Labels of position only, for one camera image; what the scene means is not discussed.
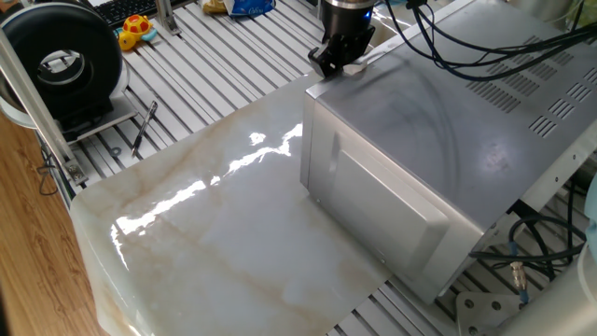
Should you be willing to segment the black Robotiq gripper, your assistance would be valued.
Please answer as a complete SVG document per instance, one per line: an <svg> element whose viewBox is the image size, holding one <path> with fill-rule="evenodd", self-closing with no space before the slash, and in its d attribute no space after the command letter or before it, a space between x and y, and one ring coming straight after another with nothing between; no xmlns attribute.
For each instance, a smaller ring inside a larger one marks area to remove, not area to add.
<svg viewBox="0 0 597 336"><path fill-rule="evenodd" d="M346 75L355 75L368 66L364 53L375 32L370 23L375 3L375 0L322 1L324 46L308 53L309 62L319 76L331 77L337 72L332 56L349 56L339 68Z"/></svg>

